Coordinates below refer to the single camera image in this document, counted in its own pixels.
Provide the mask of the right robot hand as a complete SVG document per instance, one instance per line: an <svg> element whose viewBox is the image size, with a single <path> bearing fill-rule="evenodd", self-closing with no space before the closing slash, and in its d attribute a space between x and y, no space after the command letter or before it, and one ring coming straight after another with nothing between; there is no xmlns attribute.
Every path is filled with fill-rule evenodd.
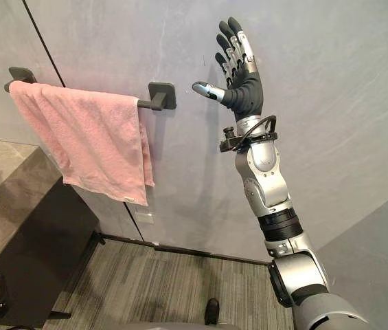
<svg viewBox="0 0 388 330"><path fill-rule="evenodd" d="M263 88L259 71L246 33L233 17L221 21L216 41L221 51L215 60L222 70L226 87L220 88L210 82L194 82L192 89L230 109L236 121L259 116L263 107Z"/></svg>

